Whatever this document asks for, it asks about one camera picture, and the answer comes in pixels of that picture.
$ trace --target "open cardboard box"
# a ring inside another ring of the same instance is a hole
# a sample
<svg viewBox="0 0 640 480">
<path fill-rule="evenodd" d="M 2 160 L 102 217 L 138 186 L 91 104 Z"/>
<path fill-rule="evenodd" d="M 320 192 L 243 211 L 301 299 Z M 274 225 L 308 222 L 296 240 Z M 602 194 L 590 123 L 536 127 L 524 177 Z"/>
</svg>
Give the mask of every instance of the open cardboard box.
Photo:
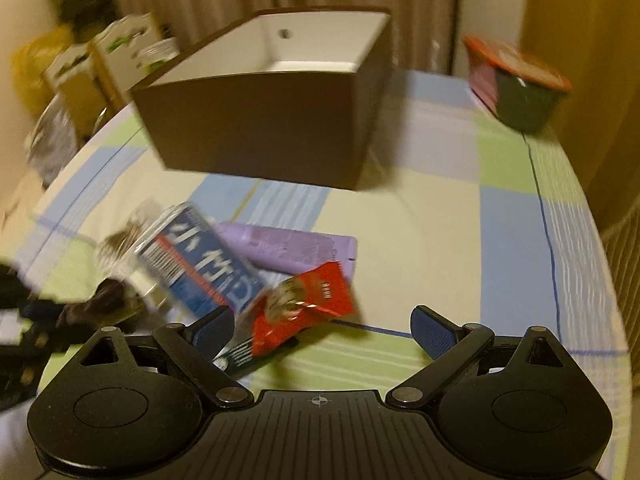
<svg viewBox="0 0 640 480">
<path fill-rule="evenodd" d="M 391 55 L 388 10 L 267 10 L 131 93 L 168 168 L 353 189 Z"/>
</svg>

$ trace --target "table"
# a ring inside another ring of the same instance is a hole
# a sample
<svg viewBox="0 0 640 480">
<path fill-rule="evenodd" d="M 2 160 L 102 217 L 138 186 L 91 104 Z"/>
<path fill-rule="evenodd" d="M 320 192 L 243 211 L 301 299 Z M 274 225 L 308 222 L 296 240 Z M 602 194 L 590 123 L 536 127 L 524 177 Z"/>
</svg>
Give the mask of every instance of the table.
<svg viewBox="0 0 640 480">
<path fill-rule="evenodd" d="M 358 191 L 165 171 L 129 106 L 78 153 L 22 235 L 0 251 L 43 294 L 70 299 L 88 297 L 102 278 L 96 243 L 149 197 L 164 206 L 190 200 L 218 221 L 353 235 L 358 313 L 347 324 L 305 333 L 295 352 L 252 374 L 246 386 L 254 393 L 378 388 L 384 395 L 428 362 L 408 335 L 416 304 L 500 335 L 540 324 L 606 400 L 614 430 L 598 471 L 622 480 L 630 427 L 626 340 L 602 245 L 566 155 L 556 142 L 494 120 L 463 80 L 403 75 L 382 106 Z M 24 414 L 12 416 L 17 428 Z"/>
</svg>

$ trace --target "purple tube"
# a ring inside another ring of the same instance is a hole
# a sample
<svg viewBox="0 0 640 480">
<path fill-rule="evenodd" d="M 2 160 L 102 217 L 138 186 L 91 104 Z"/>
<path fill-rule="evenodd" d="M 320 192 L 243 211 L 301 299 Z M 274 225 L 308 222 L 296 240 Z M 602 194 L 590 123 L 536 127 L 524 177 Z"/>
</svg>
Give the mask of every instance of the purple tube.
<svg viewBox="0 0 640 480">
<path fill-rule="evenodd" d="M 326 262 L 340 262 L 344 277 L 349 282 L 353 277 L 358 246 L 353 236 L 236 222 L 220 222 L 214 228 L 231 249 L 261 269 L 301 274 Z"/>
</svg>

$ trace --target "red lid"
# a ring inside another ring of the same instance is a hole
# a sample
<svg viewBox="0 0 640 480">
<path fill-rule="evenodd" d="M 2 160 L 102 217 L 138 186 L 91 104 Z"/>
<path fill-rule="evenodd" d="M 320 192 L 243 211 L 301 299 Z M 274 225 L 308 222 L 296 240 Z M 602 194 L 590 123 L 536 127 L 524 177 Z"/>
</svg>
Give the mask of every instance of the red lid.
<svg viewBox="0 0 640 480">
<path fill-rule="evenodd" d="M 462 41 L 470 52 L 515 76 L 561 92 L 569 92 L 572 88 L 569 80 L 557 69 L 513 45 L 473 36 L 464 36 Z"/>
</svg>

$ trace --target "wall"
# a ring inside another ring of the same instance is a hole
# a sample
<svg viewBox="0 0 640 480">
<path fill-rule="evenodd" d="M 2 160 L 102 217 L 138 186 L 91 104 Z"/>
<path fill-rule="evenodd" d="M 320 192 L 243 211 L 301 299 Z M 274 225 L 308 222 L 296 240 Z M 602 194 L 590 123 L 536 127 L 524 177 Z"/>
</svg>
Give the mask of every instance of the wall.
<svg viewBox="0 0 640 480">
<path fill-rule="evenodd" d="M 22 142 L 33 128 L 12 84 L 11 53 L 54 26 L 46 0 L 0 0 L 0 204 L 26 172 Z"/>
<path fill-rule="evenodd" d="M 460 41 L 464 34 L 475 34 L 520 44 L 520 33 L 527 0 L 460 0 L 454 75 L 466 77 L 468 62 Z"/>
</svg>

